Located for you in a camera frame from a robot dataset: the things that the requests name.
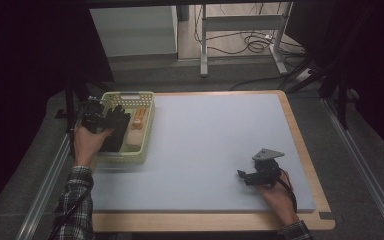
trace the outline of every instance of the human hand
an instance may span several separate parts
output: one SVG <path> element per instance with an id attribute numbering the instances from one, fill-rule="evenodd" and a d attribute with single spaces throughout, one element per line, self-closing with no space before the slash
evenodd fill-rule
<path id="1" fill-rule="evenodd" d="M 93 155 L 99 151 L 105 138 L 113 131 L 114 129 L 105 129 L 101 133 L 94 134 L 83 126 L 76 128 L 74 131 L 75 165 L 90 167 Z"/>
<path id="2" fill-rule="evenodd" d="M 289 184 L 288 172 L 283 171 L 280 179 L 286 184 Z M 257 190 L 273 209 L 284 226 L 291 225 L 299 221 L 298 215 L 294 211 L 291 197 L 288 191 L 279 183 L 276 183 L 273 188 L 268 189 L 265 186 L 256 186 Z"/>

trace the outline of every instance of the yellow plastic basket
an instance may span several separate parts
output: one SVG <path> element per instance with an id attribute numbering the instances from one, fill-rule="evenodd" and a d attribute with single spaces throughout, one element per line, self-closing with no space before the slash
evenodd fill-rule
<path id="1" fill-rule="evenodd" d="M 109 108 L 122 105 L 126 113 L 133 113 L 139 107 L 149 109 L 148 120 L 145 126 L 145 134 L 142 139 L 140 149 L 132 150 L 125 140 L 119 152 L 99 152 L 93 157 L 96 162 L 142 164 L 146 160 L 149 136 L 151 133 L 152 122 L 154 120 L 154 93 L 153 92 L 107 92 L 101 98 L 101 104 L 105 106 L 104 113 Z"/>

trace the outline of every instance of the light blue surface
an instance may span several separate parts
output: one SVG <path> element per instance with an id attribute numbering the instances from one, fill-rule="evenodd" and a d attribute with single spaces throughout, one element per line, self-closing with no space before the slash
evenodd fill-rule
<path id="1" fill-rule="evenodd" d="M 315 209 L 276 94 L 156 96 L 147 160 L 99 164 L 92 191 L 100 211 L 261 211 L 267 205 L 237 170 L 255 172 L 261 148 L 290 174 L 299 211 Z"/>

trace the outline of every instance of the dark background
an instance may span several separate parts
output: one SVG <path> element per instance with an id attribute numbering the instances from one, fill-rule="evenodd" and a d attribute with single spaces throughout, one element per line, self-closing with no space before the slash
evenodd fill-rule
<path id="1" fill-rule="evenodd" d="M 341 47 L 346 31 L 338 30 L 352 22 L 357 3 L 335 5 L 323 52 L 334 55 Z M 384 1 L 376 3 L 346 64 L 358 109 L 384 139 Z M 47 100 L 76 73 L 113 81 L 86 7 L 0 1 L 0 192 L 33 141 Z"/>

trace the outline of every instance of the plaid shirt sleeve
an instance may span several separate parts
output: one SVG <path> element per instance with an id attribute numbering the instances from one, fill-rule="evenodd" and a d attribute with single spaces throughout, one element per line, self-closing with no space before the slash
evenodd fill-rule
<path id="1" fill-rule="evenodd" d="M 76 210 L 68 217 L 53 239 L 89 240 L 95 239 L 92 225 L 93 202 L 90 190 L 93 187 L 92 172 L 87 167 L 75 166 L 68 176 L 64 193 L 59 198 L 56 208 L 55 224 L 60 223 L 65 213 L 69 211 L 84 194 Z"/>
<path id="2" fill-rule="evenodd" d="M 314 240 L 303 221 L 285 226 L 282 233 L 286 240 Z"/>

